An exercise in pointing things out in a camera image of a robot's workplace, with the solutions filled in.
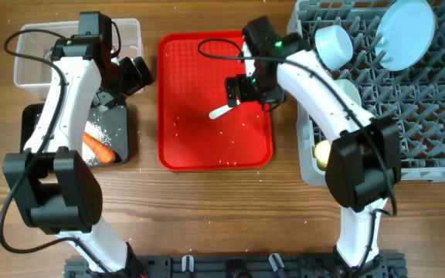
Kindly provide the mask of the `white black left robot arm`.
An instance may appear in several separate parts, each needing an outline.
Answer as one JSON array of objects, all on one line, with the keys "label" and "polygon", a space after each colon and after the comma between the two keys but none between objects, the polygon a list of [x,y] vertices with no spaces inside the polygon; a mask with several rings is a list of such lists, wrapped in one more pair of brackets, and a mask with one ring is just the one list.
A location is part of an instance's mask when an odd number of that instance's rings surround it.
[{"label": "white black left robot arm", "polygon": [[46,64],[52,82],[39,121],[18,153],[5,156],[2,170],[23,222],[70,243],[93,277],[146,277],[131,246],[102,217],[103,196],[82,159],[93,98],[100,91],[129,96],[153,83],[141,57],[119,58],[117,24],[100,12],[82,12],[78,32],[57,36]]}]

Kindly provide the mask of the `green bowl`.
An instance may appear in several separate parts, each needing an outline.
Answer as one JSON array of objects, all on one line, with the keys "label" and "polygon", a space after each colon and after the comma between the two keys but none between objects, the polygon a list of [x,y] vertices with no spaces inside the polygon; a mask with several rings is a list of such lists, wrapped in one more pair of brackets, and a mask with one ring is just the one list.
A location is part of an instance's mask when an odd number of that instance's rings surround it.
[{"label": "green bowl", "polygon": [[349,98],[353,100],[354,103],[356,103],[359,106],[362,105],[359,91],[353,82],[347,79],[339,79],[336,80],[335,83]]}]

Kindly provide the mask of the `yellow cup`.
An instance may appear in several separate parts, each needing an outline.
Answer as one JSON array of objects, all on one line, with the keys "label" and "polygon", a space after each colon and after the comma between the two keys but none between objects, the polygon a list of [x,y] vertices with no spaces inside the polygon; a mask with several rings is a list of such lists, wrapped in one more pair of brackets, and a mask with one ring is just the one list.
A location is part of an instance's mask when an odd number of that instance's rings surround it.
[{"label": "yellow cup", "polygon": [[327,140],[320,141],[314,146],[313,155],[320,170],[325,171],[328,166],[328,159],[331,145]]}]

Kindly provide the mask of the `white plastic spoon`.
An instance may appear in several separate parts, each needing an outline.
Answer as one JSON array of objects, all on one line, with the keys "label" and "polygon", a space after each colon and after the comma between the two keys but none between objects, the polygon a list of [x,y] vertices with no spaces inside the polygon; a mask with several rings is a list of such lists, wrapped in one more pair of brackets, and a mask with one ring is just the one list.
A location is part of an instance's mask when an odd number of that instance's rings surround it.
[{"label": "white plastic spoon", "polygon": [[231,110],[232,110],[232,107],[230,107],[228,104],[223,105],[223,106],[221,106],[219,108],[216,108],[215,110],[211,111],[209,113],[209,118],[211,120],[215,120],[218,117],[221,117],[223,114],[225,114],[225,113],[227,113],[227,112],[229,112]]}]

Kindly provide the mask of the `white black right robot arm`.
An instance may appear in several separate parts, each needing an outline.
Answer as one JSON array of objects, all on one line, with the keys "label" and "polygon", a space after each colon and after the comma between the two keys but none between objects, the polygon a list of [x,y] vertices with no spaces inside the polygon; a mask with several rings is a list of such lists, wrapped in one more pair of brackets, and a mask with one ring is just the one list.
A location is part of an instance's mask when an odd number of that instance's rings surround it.
[{"label": "white black right robot arm", "polygon": [[254,68],[225,80],[229,107],[245,102],[283,103],[289,93],[331,145],[325,181],[341,207],[334,247],[338,277],[387,277],[393,271],[377,246],[380,216],[394,202],[401,178],[399,132],[389,116],[377,117],[355,103],[297,34],[279,36],[266,16],[242,30],[236,60]]}]

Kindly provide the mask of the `orange carrot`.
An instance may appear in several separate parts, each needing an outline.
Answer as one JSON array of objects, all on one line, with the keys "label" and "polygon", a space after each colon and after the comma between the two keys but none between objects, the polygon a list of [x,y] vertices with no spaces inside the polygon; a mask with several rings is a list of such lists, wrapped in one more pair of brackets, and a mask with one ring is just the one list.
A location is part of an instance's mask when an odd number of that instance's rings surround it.
[{"label": "orange carrot", "polygon": [[99,162],[112,164],[116,161],[115,152],[88,133],[83,134],[83,142],[96,155]]}]

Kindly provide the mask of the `light blue plate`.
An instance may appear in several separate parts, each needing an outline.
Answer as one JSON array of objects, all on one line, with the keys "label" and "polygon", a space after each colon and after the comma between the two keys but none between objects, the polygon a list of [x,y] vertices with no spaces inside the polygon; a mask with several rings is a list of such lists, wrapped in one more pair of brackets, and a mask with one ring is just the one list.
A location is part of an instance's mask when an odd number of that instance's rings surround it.
[{"label": "light blue plate", "polygon": [[375,54],[385,55],[380,65],[400,71],[417,63],[429,49],[436,28],[436,18],[425,0],[398,0],[386,11],[377,28],[381,39]]}]

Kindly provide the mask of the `light blue bowl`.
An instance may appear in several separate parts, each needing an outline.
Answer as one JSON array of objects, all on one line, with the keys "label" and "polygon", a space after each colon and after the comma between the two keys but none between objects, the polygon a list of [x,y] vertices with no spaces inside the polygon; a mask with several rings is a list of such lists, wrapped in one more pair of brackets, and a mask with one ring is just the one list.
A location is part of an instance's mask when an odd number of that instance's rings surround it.
[{"label": "light blue bowl", "polygon": [[315,47],[323,64],[330,70],[338,70],[353,57],[353,45],[348,33],[339,25],[331,25],[316,31]]}]

